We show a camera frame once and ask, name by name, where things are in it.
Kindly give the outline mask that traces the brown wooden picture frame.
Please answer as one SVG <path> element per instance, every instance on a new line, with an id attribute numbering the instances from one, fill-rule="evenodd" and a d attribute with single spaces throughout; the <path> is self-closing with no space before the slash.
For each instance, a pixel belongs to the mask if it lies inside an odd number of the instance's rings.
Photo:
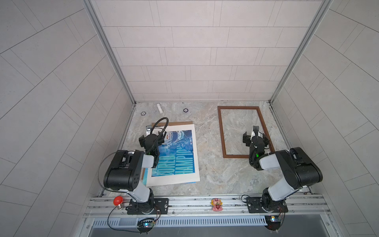
<path id="1" fill-rule="evenodd" d="M 249 158 L 249 141 L 255 135 L 254 126 L 258 127 L 259 137 L 264 136 L 268 139 L 264 151 L 275 151 L 258 106 L 218 106 L 217 110 L 225 159 Z"/>

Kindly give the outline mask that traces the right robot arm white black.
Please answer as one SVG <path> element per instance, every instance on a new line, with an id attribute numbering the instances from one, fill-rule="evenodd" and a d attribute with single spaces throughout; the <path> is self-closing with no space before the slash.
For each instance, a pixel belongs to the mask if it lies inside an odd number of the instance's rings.
<path id="1" fill-rule="evenodd" d="M 319 167 L 300 148 L 266 153 L 269 139 L 253 127 L 253 136 L 244 133 L 242 142 L 249 147 L 249 164 L 258 171 L 280 168 L 283 178 L 274 185 L 265 188 L 260 200 L 247 197 L 251 206 L 259 206 L 265 212 L 283 211 L 284 201 L 303 187 L 320 183 L 323 175 Z"/>

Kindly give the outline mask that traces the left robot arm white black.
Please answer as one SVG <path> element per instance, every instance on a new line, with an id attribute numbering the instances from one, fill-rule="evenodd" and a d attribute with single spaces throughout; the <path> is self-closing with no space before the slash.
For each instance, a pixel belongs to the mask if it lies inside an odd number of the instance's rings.
<path id="1" fill-rule="evenodd" d="M 145 151 L 118 150 L 114 153 L 103 178 L 108 191 L 125 193 L 131 197 L 132 213 L 149 214 L 154 208 L 154 194 L 140 180 L 145 168 L 155 168 L 159 162 L 159 146 L 164 143 L 165 132 L 141 136 L 139 142 Z"/>

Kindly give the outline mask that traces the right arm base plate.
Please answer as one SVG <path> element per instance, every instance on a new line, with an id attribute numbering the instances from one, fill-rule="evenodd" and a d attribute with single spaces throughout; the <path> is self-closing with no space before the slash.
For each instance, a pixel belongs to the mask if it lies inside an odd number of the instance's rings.
<path id="1" fill-rule="evenodd" d="M 273 201 L 270 197 L 247 197 L 249 213 L 287 213 L 288 207 L 285 200 Z"/>

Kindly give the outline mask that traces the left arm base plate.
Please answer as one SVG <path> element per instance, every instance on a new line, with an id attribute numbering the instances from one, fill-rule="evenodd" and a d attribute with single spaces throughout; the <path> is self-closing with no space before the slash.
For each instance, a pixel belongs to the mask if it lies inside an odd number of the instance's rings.
<path id="1" fill-rule="evenodd" d="M 154 215 L 157 212 L 167 214 L 168 204 L 169 199 L 167 198 L 150 198 L 147 202 L 136 202 L 131 199 L 126 210 L 128 215 Z"/>

